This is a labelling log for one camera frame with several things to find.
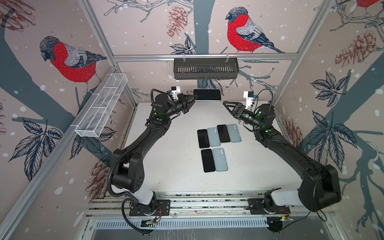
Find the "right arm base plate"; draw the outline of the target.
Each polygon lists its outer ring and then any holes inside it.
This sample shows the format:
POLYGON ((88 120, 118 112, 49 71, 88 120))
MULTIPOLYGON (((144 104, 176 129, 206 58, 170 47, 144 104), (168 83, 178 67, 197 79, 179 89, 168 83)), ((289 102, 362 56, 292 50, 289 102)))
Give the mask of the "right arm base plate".
POLYGON ((290 215, 287 206, 277 206, 272 200, 248 199, 248 208, 251 215, 290 215))

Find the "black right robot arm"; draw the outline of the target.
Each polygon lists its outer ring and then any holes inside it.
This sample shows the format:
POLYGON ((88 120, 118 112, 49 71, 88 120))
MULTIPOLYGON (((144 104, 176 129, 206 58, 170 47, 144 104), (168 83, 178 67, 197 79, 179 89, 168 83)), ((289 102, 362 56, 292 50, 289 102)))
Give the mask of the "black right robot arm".
POLYGON ((251 125, 256 141, 280 156, 300 176, 300 187, 292 191, 293 205, 317 212, 341 201, 336 168, 316 162, 287 141, 273 127, 276 115, 271 104, 260 105, 256 112, 240 102, 224 101, 223 105, 235 119, 251 125))

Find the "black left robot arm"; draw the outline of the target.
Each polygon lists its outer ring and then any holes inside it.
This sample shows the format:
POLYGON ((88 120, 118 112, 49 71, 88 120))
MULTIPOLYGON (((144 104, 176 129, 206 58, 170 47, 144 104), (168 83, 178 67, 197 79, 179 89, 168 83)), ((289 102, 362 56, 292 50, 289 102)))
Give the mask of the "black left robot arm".
POLYGON ((150 148, 165 135, 172 120, 180 113, 186 114, 198 99, 197 95, 178 94, 174 100, 170 93, 152 89, 151 112, 145 123, 145 131, 128 147, 113 152, 107 177, 107 190, 113 197, 126 196, 141 208, 153 212, 156 195, 144 183, 143 160, 150 148))

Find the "bare black phone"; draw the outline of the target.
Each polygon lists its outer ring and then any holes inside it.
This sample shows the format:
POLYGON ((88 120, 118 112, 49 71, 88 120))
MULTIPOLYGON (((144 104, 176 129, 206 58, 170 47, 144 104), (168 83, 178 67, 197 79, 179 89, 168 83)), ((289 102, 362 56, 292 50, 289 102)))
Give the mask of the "bare black phone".
POLYGON ((207 129, 197 130, 197 134, 198 134, 199 148, 200 149, 209 148, 210 142, 209 142, 207 129))
POLYGON ((227 125, 217 125, 217 130, 221 143, 229 143, 231 141, 227 125))

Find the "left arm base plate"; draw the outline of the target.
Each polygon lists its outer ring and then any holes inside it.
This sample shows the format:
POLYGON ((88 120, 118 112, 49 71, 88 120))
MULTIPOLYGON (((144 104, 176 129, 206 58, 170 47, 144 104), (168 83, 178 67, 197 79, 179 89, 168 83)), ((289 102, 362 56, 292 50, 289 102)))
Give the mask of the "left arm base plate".
POLYGON ((170 214, 171 201, 170 200, 156 200, 152 201, 149 205, 134 203, 130 207, 129 216, 131 217, 159 217, 168 216, 170 214))

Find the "light blue case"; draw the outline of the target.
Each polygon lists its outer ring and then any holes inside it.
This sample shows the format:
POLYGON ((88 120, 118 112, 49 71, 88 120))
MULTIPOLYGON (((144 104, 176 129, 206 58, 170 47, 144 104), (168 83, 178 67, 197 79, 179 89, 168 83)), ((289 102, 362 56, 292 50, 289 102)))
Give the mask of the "light blue case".
POLYGON ((217 127, 207 128, 210 147, 219 147, 221 145, 217 127))

